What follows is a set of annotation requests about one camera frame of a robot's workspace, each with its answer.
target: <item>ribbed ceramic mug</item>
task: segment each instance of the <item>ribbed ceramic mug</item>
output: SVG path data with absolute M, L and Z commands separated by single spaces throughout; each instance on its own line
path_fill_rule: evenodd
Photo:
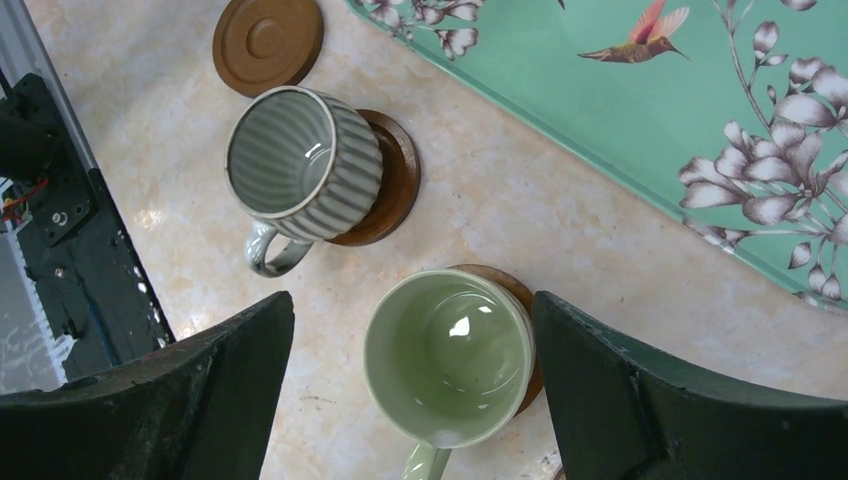
M 383 161 L 368 122 L 321 92 L 283 86 L 257 97 L 230 136 L 230 192 L 253 219 L 244 246 L 248 266 L 277 277 L 313 242 L 353 228 L 380 190 Z M 289 244 L 271 260 L 276 235 Z
M 480 443 L 518 411 L 533 372 L 530 318 L 500 285 L 459 270 L 411 275 L 365 333 L 371 396 L 418 442 L 404 480 L 437 480 L 451 449 Z

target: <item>hummingbird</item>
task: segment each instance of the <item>hummingbird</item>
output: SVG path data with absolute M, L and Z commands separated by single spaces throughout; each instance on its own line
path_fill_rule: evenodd
M 689 60 L 689 57 L 683 55 L 683 52 L 676 49 L 668 39 L 686 21 L 689 7 L 678 8 L 660 18 L 663 7 L 665 7 L 665 0 L 654 0 L 630 31 L 627 43 L 578 55 L 600 62 L 639 63 L 646 62 L 661 53 L 675 52 Z

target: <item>gray mug handle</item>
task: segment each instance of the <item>gray mug handle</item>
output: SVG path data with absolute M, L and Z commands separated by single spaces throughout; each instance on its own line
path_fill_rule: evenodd
M 289 273 L 312 248 L 312 242 L 290 240 L 282 252 L 266 262 L 268 246 L 279 233 L 272 225 L 254 220 L 247 241 L 244 243 L 244 258 L 247 260 L 247 266 L 263 277 L 274 278 Z

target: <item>table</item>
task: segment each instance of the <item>table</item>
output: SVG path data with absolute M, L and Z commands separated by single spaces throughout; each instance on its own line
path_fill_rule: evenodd
M 848 319 L 708 246 L 341 0 L 319 0 L 324 47 L 302 85 L 407 129 L 423 161 L 418 203 L 377 244 L 319 244 L 285 277 L 254 275 L 241 259 L 250 220 L 223 172 L 228 134 L 249 103 L 212 64 L 226 3 L 27 0 L 177 337 L 274 291 L 294 297 L 263 478 L 400 478 L 413 442 L 368 396 L 363 334 L 395 283 L 457 263 L 501 268 L 706 368 L 848 399 Z M 547 479 L 559 461 L 540 397 L 494 438 L 455 452 L 445 478 Z

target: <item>empty coaster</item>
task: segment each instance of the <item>empty coaster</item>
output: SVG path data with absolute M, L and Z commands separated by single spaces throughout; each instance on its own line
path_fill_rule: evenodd
M 303 80 L 323 40 L 315 0 L 232 0 L 215 27 L 212 58 L 224 83 L 255 97 Z
M 415 145 L 394 120 L 373 110 L 357 110 L 380 144 L 383 181 L 368 215 L 347 233 L 329 240 L 336 245 L 358 247 L 382 240 L 409 215 L 421 185 L 421 164 Z
M 465 273 L 477 275 L 480 278 L 485 278 L 490 282 L 495 282 L 498 285 L 506 288 L 509 293 L 513 294 L 518 302 L 527 310 L 527 314 L 532 314 L 533 308 L 533 292 L 530 291 L 523 283 L 512 275 L 498 270 L 497 268 L 488 267 L 486 265 L 462 264 L 454 265 L 450 268 L 462 270 Z M 545 379 L 542 378 L 542 369 L 539 367 L 539 359 L 535 359 L 533 363 L 533 373 L 530 374 L 530 382 L 527 384 L 527 393 L 524 395 L 524 400 L 521 401 L 521 406 L 515 412 L 517 417 L 519 413 L 527 410 L 527 407 L 533 403 L 533 400 L 539 396 L 542 387 L 545 386 Z

